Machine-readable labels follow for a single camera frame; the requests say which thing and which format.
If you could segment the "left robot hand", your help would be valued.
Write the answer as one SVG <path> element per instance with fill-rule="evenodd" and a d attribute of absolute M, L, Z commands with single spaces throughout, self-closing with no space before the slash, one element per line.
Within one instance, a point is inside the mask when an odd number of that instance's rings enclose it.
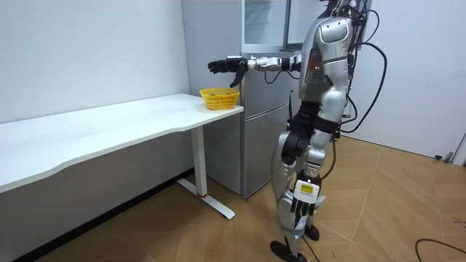
<path fill-rule="evenodd" d="M 305 216 L 313 215 L 320 195 L 321 180 L 298 179 L 292 190 L 291 212 L 295 215 L 295 221 Z"/>

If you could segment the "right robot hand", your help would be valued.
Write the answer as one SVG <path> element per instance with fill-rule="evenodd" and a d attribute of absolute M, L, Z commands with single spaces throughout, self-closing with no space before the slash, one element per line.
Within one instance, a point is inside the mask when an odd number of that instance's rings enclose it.
<path fill-rule="evenodd" d="M 208 69 L 213 74 L 235 73 L 235 77 L 230 88 L 241 84 L 246 71 L 248 70 L 248 59 L 244 57 L 227 57 L 224 60 L 215 60 L 208 63 Z"/>

